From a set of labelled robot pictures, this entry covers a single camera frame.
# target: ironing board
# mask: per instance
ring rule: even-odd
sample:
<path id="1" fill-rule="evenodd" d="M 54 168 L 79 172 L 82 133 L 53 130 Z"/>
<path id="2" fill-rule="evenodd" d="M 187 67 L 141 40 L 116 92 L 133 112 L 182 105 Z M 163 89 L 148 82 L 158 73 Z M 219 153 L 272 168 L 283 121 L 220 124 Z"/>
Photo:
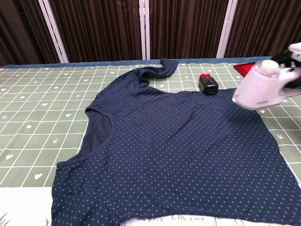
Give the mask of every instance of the ironing board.
<path id="1" fill-rule="evenodd" d="M 180 59 L 169 78 L 150 79 L 166 92 L 198 91 L 198 77 L 210 73 L 220 89 L 237 87 L 239 63 L 268 57 Z M 55 165 L 75 155 L 87 126 L 85 108 L 119 75 L 159 60 L 53 65 L 7 65 L 0 68 L 0 225 L 51 225 L 51 186 Z M 258 111 L 301 183 L 301 97 Z M 123 225 L 255 225 L 235 219 L 174 215 L 133 218 Z"/>

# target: brown curtain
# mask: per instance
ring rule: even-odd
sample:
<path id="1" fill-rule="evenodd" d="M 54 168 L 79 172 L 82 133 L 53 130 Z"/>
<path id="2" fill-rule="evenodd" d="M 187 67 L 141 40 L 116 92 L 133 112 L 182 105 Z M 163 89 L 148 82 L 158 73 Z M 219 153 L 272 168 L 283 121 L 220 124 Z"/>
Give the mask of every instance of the brown curtain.
<path id="1" fill-rule="evenodd" d="M 150 55 L 216 57 L 227 0 L 150 0 Z"/>
<path id="2" fill-rule="evenodd" d="M 301 41 L 301 0 L 239 0 L 225 57 L 274 56 Z"/>
<path id="3" fill-rule="evenodd" d="M 70 62 L 142 58 L 138 0 L 50 0 Z"/>
<path id="4" fill-rule="evenodd" d="M 0 66 L 59 63 L 38 0 L 0 4 Z"/>

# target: navy blue t-shirt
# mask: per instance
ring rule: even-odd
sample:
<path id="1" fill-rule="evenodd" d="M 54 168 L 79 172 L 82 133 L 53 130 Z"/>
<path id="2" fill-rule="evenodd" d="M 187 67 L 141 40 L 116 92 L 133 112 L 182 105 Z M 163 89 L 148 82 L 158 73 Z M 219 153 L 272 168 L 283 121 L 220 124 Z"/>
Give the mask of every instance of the navy blue t-shirt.
<path id="1" fill-rule="evenodd" d="M 234 89 L 149 86 L 177 68 L 161 63 L 119 76 L 86 109 L 80 152 L 57 165 L 52 225 L 173 214 L 301 225 L 301 190 L 260 115 L 234 104 Z"/>

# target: white grid line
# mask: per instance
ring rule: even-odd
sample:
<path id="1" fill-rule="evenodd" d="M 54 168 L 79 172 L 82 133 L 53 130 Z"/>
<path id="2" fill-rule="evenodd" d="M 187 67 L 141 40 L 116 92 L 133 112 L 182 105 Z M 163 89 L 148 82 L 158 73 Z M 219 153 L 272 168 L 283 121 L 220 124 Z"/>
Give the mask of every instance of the white grid line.
<path id="1" fill-rule="evenodd" d="M 168 90 L 168 92 L 170 93 L 170 87 L 169 87 L 169 79 L 168 79 L 168 77 L 169 77 L 169 76 L 166 77 L 166 80 L 167 80 L 167 87 L 168 87 L 167 90 Z"/>
<path id="2" fill-rule="evenodd" d="M 119 76 L 120 66 L 118 67 L 118 72 L 116 78 Z"/>
<path id="3" fill-rule="evenodd" d="M 67 84 L 67 86 L 69 86 L 69 85 L 87 85 L 88 83 L 86 83 L 86 82 L 84 82 L 84 83 L 68 83 Z M 58 85 L 58 86 L 63 86 L 63 85 L 65 85 L 64 83 L 56 83 L 55 85 Z M 26 85 L 26 87 L 30 87 L 30 86 L 49 86 L 49 84 L 33 84 L 33 85 Z"/>
<path id="4" fill-rule="evenodd" d="M 218 73 L 217 73 L 216 69 L 214 68 L 214 66 L 213 66 L 213 69 L 215 70 L 215 73 L 217 74 L 217 77 L 220 79 L 220 82 L 221 82 L 222 86 L 224 86 L 224 89 L 226 89 L 226 86 L 224 85 L 223 81 L 221 80 L 221 78 L 218 75 Z"/>
<path id="5" fill-rule="evenodd" d="M 23 125 L 18 129 L 18 131 L 24 126 L 24 124 L 25 123 L 27 123 L 27 120 L 28 120 L 28 118 L 31 116 L 31 113 L 27 116 L 27 118 L 24 120 L 24 122 L 23 122 Z M 4 148 L 4 149 L 6 149 L 7 147 L 8 147 L 8 145 L 10 144 L 10 142 L 12 141 L 14 139 L 14 137 L 13 138 L 11 138 L 11 140 L 8 142 L 8 144 L 6 145 L 6 147 Z M 0 185 L 3 183 L 3 181 L 4 181 L 4 179 L 6 178 L 6 176 L 9 174 L 9 172 L 11 171 L 11 169 L 13 168 L 13 166 L 15 165 L 15 163 L 16 163 L 16 161 L 18 160 L 18 158 L 20 157 L 20 155 L 22 154 L 22 150 L 21 150 L 21 152 L 19 153 L 19 155 L 16 157 L 16 159 L 15 159 L 15 161 L 13 162 L 13 164 L 11 165 L 11 167 L 9 168 L 9 170 L 6 172 L 6 174 L 5 174 L 5 176 L 3 177 L 3 179 L 0 181 Z"/>
<path id="6" fill-rule="evenodd" d="M 293 118 L 301 118 L 301 116 L 277 116 L 277 118 L 279 118 L 279 119 L 285 119 L 285 118 L 291 118 L 291 117 L 293 117 Z M 272 116 L 262 116 L 262 118 L 274 118 L 274 117 L 272 117 Z"/>
<path id="7" fill-rule="evenodd" d="M 74 134 L 83 134 L 84 132 L 78 132 L 78 133 L 52 133 L 51 135 L 74 135 Z M 15 135 L 48 135 L 48 133 L 15 133 L 15 134 L 0 134 L 0 137 L 5 137 L 5 136 L 15 136 Z"/>
<path id="8" fill-rule="evenodd" d="M 20 91 L 20 92 L 18 92 L 18 93 L 15 93 L 15 94 L 17 94 L 12 100 L 11 100 L 11 102 L 14 102 L 15 101 L 15 99 L 18 97 L 18 94 L 21 94 L 22 93 L 22 91 L 26 88 L 26 86 L 33 80 L 34 78 L 32 78 L 26 85 L 22 85 L 22 87 L 23 87 L 23 89 Z M 8 107 L 8 105 L 0 112 L 0 114 L 3 112 L 3 111 L 5 111 L 5 109 Z"/>
<path id="9" fill-rule="evenodd" d="M 105 76 L 107 75 L 107 73 L 108 73 L 108 69 L 109 69 L 109 67 L 107 68 L 107 70 L 105 71 L 105 73 L 104 73 L 104 76 L 103 76 L 103 81 L 104 81 L 104 79 L 105 79 Z M 100 92 L 101 91 L 101 89 L 102 89 L 102 86 L 103 86 L 103 81 L 102 81 L 102 83 L 100 83 L 100 87 L 99 87 L 99 90 L 98 90 L 98 92 Z"/>
<path id="10" fill-rule="evenodd" d="M 5 127 L 8 125 L 9 122 L 11 122 L 11 120 L 15 117 L 15 115 L 16 115 L 17 113 L 18 113 L 18 111 L 16 111 L 16 113 L 15 113 L 15 114 L 7 121 L 7 122 L 5 122 L 5 125 L 4 125 L 4 127 L 1 129 L 0 134 L 3 132 L 3 130 L 5 129 Z M 12 137 L 12 139 L 8 142 L 8 144 L 6 145 L 6 147 L 10 144 L 10 142 L 14 139 L 14 137 Z"/>
<path id="11" fill-rule="evenodd" d="M 232 76 L 232 74 L 230 73 L 230 71 L 229 71 L 229 69 L 227 68 L 227 71 L 229 72 L 229 74 L 231 75 L 231 78 L 233 79 L 233 81 L 235 82 L 235 84 L 236 84 L 236 87 L 238 87 L 238 84 L 237 84 L 237 82 L 236 82 L 236 80 L 234 79 L 234 77 Z"/>
<path id="12" fill-rule="evenodd" d="M 269 131 L 284 131 L 283 129 L 269 129 Z M 285 129 L 285 131 L 299 131 L 299 129 Z"/>
<path id="13" fill-rule="evenodd" d="M 39 100 L 29 100 L 29 101 L 14 101 L 14 103 L 23 103 L 23 102 L 27 102 L 27 103 L 29 103 L 29 102 L 38 102 Z M 42 100 L 42 101 L 53 101 L 53 100 L 50 100 L 50 99 L 44 99 L 44 100 Z M 1 103 L 11 103 L 11 101 L 1 101 Z"/>
<path id="14" fill-rule="evenodd" d="M 4 72 L 7 72 L 9 69 L 8 68 L 0 68 L 2 70 L 0 70 L 0 76 L 4 73 Z"/>
<path id="15" fill-rule="evenodd" d="M 73 150 L 73 149 L 78 149 L 76 147 L 66 147 L 62 148 L 63 150 Z M 57 150 L 57 148 L 6 148 L 5 150 L 10 150 L 10 151 L 26 151 L 26 150 Z"/>
<path id="16" fill-rule="evenodd" d="M 290 114 L 286 111 L 286 109 L 282 106 L 282 105 L 280 105 L 281 107 L 282 107 L 282 109 L 285 111 L 285 113 L 287 113 L 289 116 L 290 116 Z M 293 119 L 293 117 L 292 116 L 290 116 L 290 118 L 294 121 L 294 123 L 299 127 L 299 130 L 301 131 L 301 127 L 299 126 L 299 124 Z"/>
<path id="17" fill-rule="evenodd" d="M 190 69 L 190 71 L 191 71 L 191 75 L 192 75 L 192 77 L 193 77 L 193 73 L 192 73 L 191 66 L 190 66 L 190 64 L 188 64 L 188 65 L 189 65 L 189 69 Z M 198 85 L 197 85 L 197 81 L 194 79 L 194 77 L 193 77 L 193 81 L 194 81 L 194 84 L 196 85 L 196 89 L 199 90 Z"/>
<path id="18" fill-rule="evenodd" d="M 20 68 L 18 68 L 18 70 L 16 70 L 16 71 L 15 71 L 8 79 L 5 79 L 5 80 L 6 80 L 6 81 L 10 80 L 11 77 L 14 76 L 15 73 L 17 73 L 17 72 L 19 71 L 19 69 L 20 69 Z M 2 87 L 6 87 L 6 86 L 8 86 L 8 87 L 10 87 L 10 88 L 7 89 L 7 91 L 6 91 L 5 93 L 1 93 L 1 94 L 3 94 L 3 96 L 1 96 L 0 99 L 2 99 L 2 97 L 4 97 L 4 95 L 7 94 L 7 93 L 10 91 L 11 88 L 13 88 L 13 86 L 1 84 L 1 85 L 0 85 L 0 91 L 1 91 L 1 89 L 3 89 Z"/>
<path id="19" fill-rule="evenodd" d="M 14 166 L 14 168 L 51 168 L 52 166 Z M 9 168 L 9 166 L 0 166 L 0 168 Z"/>
<path id="20" fill-rule="evenodd" d="M 56 97 L 54 98 L 53 102 L 51 103 L 51 105 L 50 105 L 50 107 L 49 107 L 48 109 L 51 108 L 51 106 L 53 105 L 53 103 L 55 102 L 55 99 L 58 97 L 59 94 L 60 94 L 60 92 L 56 95 Z M 67 106 L 67 105 L 65 105 L 64 108 L 62 109 L 60 115 L 58 116 L 58 119 L 62 116 L 62 114 L 63 114 L 63 112 L 64 112 L 66 106 Z M 56 125 L 57 125 L 57 121 L 55 122 L 53 128 L 51 129 L 51 131 L 50 131 L 50 133 L 49 133 L 49 135 L 48 135 L 48 137 L 47 137 L 45 143 L 44 143 L 43 146 L 42 146 L 42 149 L 44 149 L 44 147 L 45 147 L 47 141 L 49 140 L 50 136 L 52 135 L 52 132 L 53 132 L 53 130 L 54 130 L 54 128 L 55 128 Z M 36 163 L 36 161 L 38 160 L 39 156 L 41 155 L 41 152 L 42 152 L 42 150 L 39 151 L 39 154 L 38 154 L 38 156 L 36 157 L 35 161 L 33 162 L 32 166 L 33 166 L 33 165 Z M 27 175 L 26 175 L 26 177 L 25 177 L 23 183 L 21 184 L 21 187 L 23 187 L 23 185 L 24 185 L 25 181 L 27 180 L 27 178 L 28 178 L 28 176 L 29 176 L 29 174 L 30 174 L 31 171 L 32 171 L 32 168 L 30 168 L 30 170 L 28 171 L 28 173 L 27 173 Z"/>
<path id="21" fill-rule="evenodd" d="M 272 111 L 267 108 L 268 111 L 271 113 L 271 115 L 274 117 L 275 121 L 278 123 L 278 125 L 281 127 L 281 129 L 283 129 L 282 125 L 278 122 L 277 118 L 274 116 L 274 114 L 272 113 Z M 292 144 L 297 148 L 298 150 L 298 147 L 297 145 L 293 142 L 293 140 L 290 138 L 290 136 L 287 134 L 287 132 L 283 129 L 283 132 L 287 135 L 287 137 L 291 140 Z M 280 154 L 282 155 L 283 159 L 285 160 L 287 166 L 290 168 L 291 172 L 294 174 L 294 176 L 296 177 L 296 179 L 298 180 L 298 184 L 301 183 L 301 180 L 297 177 L 296 173 L 293 171 L 293 169 L 291 168 L 291 166 L 288 164 L 288 162 L 286 161 L 285 159 L 285 156 L 280 152 Z"/>
<path id="22" fill-rule="evenodd" d="M 61 93 L 80 93 L 80 92 L 82 92 L 82 91 L 64 91 L 64 92 L 61 92 Z M 48 92 L 48 93 L 59 93 L 59 91 L 50 91 L 50 92 Z"/>
<path id="23" fill-rule="evenodd" d="M 289 99 L 299 108 L 299 110 L 301 111 L 301 108 L 299 105 L 296 104 L 296 102 L 294 102 L 293 98 L 289 97 Z"/>
<path id="24" fill-rule="evenodd" d="M 27 120 L 26 122 L 40 122 L 40 121 L 34 121 L 34 120 Z M 59 122 L 63 122 L 63 121 L 71 121 L 71 120 L 57 120 Z M 87 121 L 87 119 L 79 119 L 79 120 L 73 120 L 73 121 Z M 24 123 L 24 121 L 11 121 L 11 123 Z"/>
<path id="25" fill-rule="evenodd" d="M 74 122 L 74 119 L 75 119 L 75 116 L 76 116 L 77 112 L 78 112 L 78 110 L 75 112 L 75 114 L 74 114 L 74 116 L 73 116 L 72 123 L 70 124 L 70 127 L 68 128 L 67 134 L 69 134 L 69 132 L 70 132 L 70 129 L 71 129 L 72 125 L 73 125 L 73 122 Z M 62 150 L 62 148 L 63 148 L 64 142 L 66 141 L 66 138 L 67 138 L 67 134 L 66 134 L 64 140 L 62 141 L 61 147 L 59 148 L 59 150 L 58 150 L 58 152 L 57 152 L 57 155 L 56 155 L 56 157 L 55 157 L 55 160 L 54 160 L 54 162 L 53 162 L 52 165 L 55 164 L 55 162 L 56 162 L 56 160 L 57 160 L 57 158 L 58 158 L 58 156 L 59 156 L 59 154 L 60 154 L 60 152 L 61 152 L 61 150 Z M 79 144 L 78 151 L 80 150 L 80 147 L 82 146 L 83 137 L 81 138 L 81 141 L 80 141 L 80 144 Z M 49 173 L 48 173 L 48 175 L 47 175 L 47 177 L 46 177 L 46 180 L 45 180 L 45 182 L 44 182 L 44 184 L 43 184 L 43 187 L 45 186 L 45 184 L 46 184 L 46 182 L 47 182 L 47 180 L 48 180 L 48 178 L 49 178 L 49 175 L 50 175 L 50 173 L 51 173 L 51 170 L 49 171 Z"/>
<path id="26" fill-rule="evenodd" d="M 154 77 L 154 88 L 157 89 L 156 87 L 156 78 Z"/>
<path id="27" fill-rule="evenodd" d="M 110 66 L 97 66 L 97 67 L 108 67 L 109 68 L 109 70 L 116 70 L 116 68 L 110 68 Z M 64 73 L 70 73 L 70 72 L 73 72 L 73 67 L 69 67 L 71 70 L 70 71 L 68 71 L 68 70 L 65 70 L 65 71 L 63 71 Z M 94 71 L 106 71 L 107 69 L 97 69 L 97 70 L 78 70 L 78 71 L 74 71 L 75 73 L 76 72 L 84 72 L 84 71 L 86 71 L 86 72 L 94 72 Z"/>
<path id="28" fill-rule="evenodd" d="M 301 145 L 289 145 L 289 144 L 284 144 L 284 145 L 278 145 L 278 146 L 301 146 Z"/>

